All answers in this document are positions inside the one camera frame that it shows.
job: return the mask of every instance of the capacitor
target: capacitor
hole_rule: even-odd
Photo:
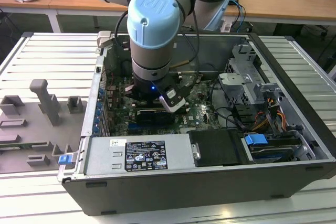
[[[178,76],[178,78],[177,78],[177,83],[181,83],[182,79],[183,79],[182,76]]]
[[[203,116],[203,122],[205,122],[205,123],[208,122],[208,116],[206,114],[204,114],[204,116]]]
[[[99,132],[99,128],[98,128],[97,126],[94,126],[94,127],[92,128],[92,131],[93,131],[94,133],[98,133],[98,132]]]
[[[96,116],[100,116],[100,114],[101,114],[101,111],[100,111],[99,109],[96,109],[96,111],[95,111],[95,115],[96,115]]]

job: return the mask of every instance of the yellow wire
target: yellow wire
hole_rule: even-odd
[[[258,126],[256,126],[256,127],[254,127],[252,130],[255,131],[255,130],[257,130],[257,129],[263,127],[263,126],[264,126],[265,124],[267,124],[267,123],[268,123],[268,121],[267,121],[267,119],[265,119],[265,120],[263,120],[262,123],[260,123],[260,124],[259,124]]]

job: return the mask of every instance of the blue plastic clip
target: blue plastic clip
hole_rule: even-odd
[[[245,138],[247,145],[268,144],[267,139],[265,138],[265,135],[263,134],[248,134],[244,138]]]

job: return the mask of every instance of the power supply label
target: power supply label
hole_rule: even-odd
[[[127,172],[163,169],[168,169],[164,141],[126,143],[125,170]]]

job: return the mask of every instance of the black plastic cover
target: black plastic cover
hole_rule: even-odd
[[[238,130],[190,131],[191,144],[198,146],[201,158],[196,167],[249,164]]]

